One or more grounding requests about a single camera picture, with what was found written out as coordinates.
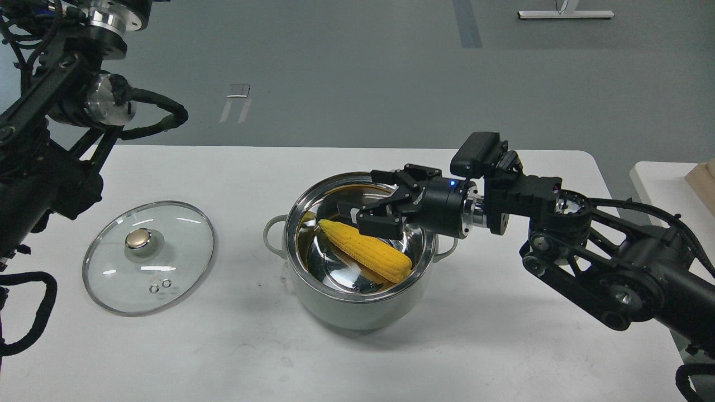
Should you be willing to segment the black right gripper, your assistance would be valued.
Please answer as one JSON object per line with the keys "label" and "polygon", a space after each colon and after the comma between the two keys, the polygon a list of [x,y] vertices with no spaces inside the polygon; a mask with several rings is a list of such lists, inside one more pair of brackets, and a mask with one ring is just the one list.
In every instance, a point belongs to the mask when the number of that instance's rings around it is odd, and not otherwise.
{"label": "black right gripper", "polygon": [[365,203],[339,202],[343,217],[357,217],[360,234],[400,240],[404,220],[440,235],[465,238],[471,222],[465,218],[466,201],[478,193],[471,180],[449,178],[442,170],[405,165],[400,170],[370,172],[373,183],[395,186],[386,198]]}

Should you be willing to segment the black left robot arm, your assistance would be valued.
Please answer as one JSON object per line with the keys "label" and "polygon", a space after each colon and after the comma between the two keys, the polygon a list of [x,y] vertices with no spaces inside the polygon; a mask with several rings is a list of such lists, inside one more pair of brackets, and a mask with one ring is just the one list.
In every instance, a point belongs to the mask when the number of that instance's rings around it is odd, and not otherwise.
{"label": "black left robot arm", "polygon": [[100,170],[118,140],[175,129],[188,112],[102,68],[148,26],[152,1],[3,1],[2,43],[20,98],[2,113],[2,269],[56,213],[76,219],[102,196]]}

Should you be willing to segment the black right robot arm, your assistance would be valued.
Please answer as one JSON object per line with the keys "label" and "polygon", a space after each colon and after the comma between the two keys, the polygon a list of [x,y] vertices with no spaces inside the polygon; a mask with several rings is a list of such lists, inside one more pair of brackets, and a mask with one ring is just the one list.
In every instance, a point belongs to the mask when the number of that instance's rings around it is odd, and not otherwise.
{"label": "black right robot arm", "polygon": [[395,191],[338,213],[379,238],[406,223],[455,239],[472,226],[502,235],[508,217],[527,217],[520,257],[534,277],[610,329],[655,319],[688,341],[687,353],[713,358],[713,284],[690,272],[694,260],[710,272],[713,263],[678,214],[564,190],[561,178],[525,175],[513,151],[460,150],[450,171],[454,180],[417,165],[374,170],[372,181]]}

